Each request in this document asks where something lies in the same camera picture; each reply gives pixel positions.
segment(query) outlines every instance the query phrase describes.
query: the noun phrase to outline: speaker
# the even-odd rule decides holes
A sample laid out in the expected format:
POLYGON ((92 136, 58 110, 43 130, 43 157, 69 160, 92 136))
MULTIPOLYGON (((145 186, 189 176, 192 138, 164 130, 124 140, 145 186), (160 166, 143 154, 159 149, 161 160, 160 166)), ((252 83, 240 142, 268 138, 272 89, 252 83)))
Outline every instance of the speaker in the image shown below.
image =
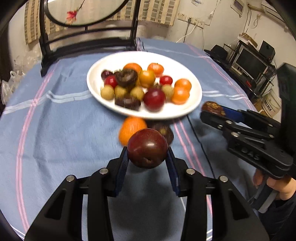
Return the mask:
POLYGON ((274 48, 266 43, 262 42, 259 53, 262 54, 269 62, 271 62, 276 54, 274 48))

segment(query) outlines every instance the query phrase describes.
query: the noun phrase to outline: blue tablecloth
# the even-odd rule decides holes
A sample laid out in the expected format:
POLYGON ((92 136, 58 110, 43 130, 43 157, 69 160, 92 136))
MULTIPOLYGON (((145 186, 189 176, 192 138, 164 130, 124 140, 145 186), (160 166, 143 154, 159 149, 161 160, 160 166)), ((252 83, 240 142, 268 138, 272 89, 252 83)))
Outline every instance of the blue tablecloth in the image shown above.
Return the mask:
MULTIPOLYGON (((233 109, 252 109, 242 89, 202 50, 168 41, 137 39, 138 51, 170 57, 190 69, 200 81, 200 106, 189 114, 215 176, 226 175, 245 198, 254 193, 255 169, 226 151, 221 132, 199 119, 201 105, 216 101, 233 109)), ((44 78, 40 65, 24 77, 0 119, 0 209, 20 237, 63 179, 91 175, 119 156, 118 131, 125 116, 102 106, 86 85, 88 69, 110 53, 59 60, 44 78)), ((172 123, 172 150, 205 176, 213 177, 202 146, 187 117, 172 123)), ((212 237, 208 202, 207 240, 212 237)), ((83 240, 87 240, 83 202, 83 240)), ((165 163, 152 170, 129 165, 123 190, 109 198, 114 239, 180 240, 186 198, 172 191, 165 163)))

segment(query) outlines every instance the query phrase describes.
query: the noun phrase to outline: hand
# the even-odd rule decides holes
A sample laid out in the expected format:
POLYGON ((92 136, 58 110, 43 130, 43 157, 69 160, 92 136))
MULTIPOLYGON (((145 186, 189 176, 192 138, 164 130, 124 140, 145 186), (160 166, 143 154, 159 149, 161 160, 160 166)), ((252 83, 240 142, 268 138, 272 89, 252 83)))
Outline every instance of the hand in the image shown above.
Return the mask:
MULTIPOLYGON (((262 183, 263 178, 264 176, 262 172, 257 169, 253 177, 253 183, 256 186, 259 186, 262 183)), ((288 175, 284 176, 281 180, 274 180, 269 177, 266 184, 272 189, 279 191, 278 199, 281 200, 290 199, 296 191, 296 181, 288 175)))

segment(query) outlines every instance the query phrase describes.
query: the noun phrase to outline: oval white plate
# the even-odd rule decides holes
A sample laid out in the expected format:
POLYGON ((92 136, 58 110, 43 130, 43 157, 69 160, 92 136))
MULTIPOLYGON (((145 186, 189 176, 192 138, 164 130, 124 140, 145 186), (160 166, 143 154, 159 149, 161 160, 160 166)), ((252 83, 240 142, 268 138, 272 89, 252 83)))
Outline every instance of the oval white plate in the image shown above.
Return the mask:
POLYGON ((123 115, 132 115, 144 119, 164 120, 173 119, 184 116, 192 112, 200 103, 202 99, 202 88, 195 75, 179 62, 165 57, 160 54, 140 52, 140 51, 127 51, 108 55, 92 65, 87 73, 87 86, 91 94, 104 106, 114 110, 123 115), (164 75, 169 75, 173 78, 173 85, 175 81, 181 78, 188 79, 192 84, 190 97, 183 105, 175 105, 173 103, 165 103, 159 112, 149 112, 142 102, 139 111, 129 110, 114 104, 114 100, 108 101, 101 97, 101 88, 104 82, 101 79, 101 72, 104 69, 115 71, 122 69, 127 63, 137 63, 143 70, 146 70, 150 63, 159 63, 164 67, 164 75))

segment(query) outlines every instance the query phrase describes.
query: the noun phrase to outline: bucket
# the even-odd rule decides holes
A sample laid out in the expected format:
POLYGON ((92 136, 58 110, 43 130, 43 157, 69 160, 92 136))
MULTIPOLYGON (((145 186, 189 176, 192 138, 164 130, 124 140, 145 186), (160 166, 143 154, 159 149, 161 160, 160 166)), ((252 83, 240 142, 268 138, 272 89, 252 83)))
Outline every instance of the bucket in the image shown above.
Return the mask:
POLYGON ((271 89, 262 100, 262 108, 269 117, 274 117, 281 109, 281 99, 271 89))

